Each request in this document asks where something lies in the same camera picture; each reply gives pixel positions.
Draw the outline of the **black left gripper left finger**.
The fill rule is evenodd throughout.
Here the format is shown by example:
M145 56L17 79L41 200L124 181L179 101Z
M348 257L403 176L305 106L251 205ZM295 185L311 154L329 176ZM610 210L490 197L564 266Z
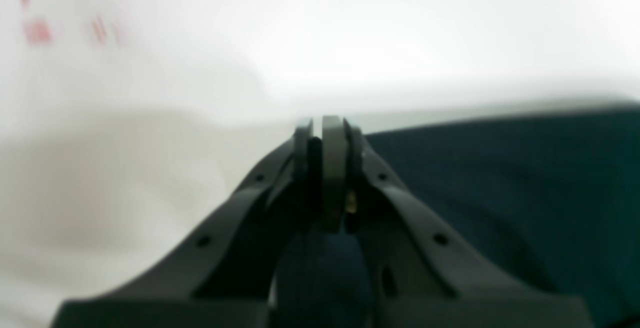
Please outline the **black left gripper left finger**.
M313 120L261 159L160 262L121 287L66 301L55 328L267 328L280 257L313 216Z

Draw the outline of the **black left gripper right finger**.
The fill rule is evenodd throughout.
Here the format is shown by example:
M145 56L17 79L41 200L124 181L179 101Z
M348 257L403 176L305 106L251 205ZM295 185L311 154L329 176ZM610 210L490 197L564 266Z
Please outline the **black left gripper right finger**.
M365 249L375 328L590 328L576 296L545 293L482 257L409 192L361 129L322 118L322 227Z

